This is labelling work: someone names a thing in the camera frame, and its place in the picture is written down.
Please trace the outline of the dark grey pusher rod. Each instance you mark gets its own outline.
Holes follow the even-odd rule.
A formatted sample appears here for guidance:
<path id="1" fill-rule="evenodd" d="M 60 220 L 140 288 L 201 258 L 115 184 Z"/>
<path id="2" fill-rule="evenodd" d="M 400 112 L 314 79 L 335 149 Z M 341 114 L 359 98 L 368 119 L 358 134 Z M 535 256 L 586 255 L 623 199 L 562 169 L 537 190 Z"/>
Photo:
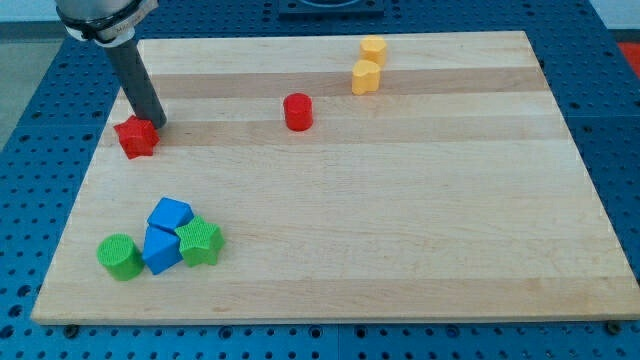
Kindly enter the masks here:
<path id="1" fill-rule="evenodd" d="M 167 118 L 134 39 L 104 48 L 134 114 L 162 128 Z"/>

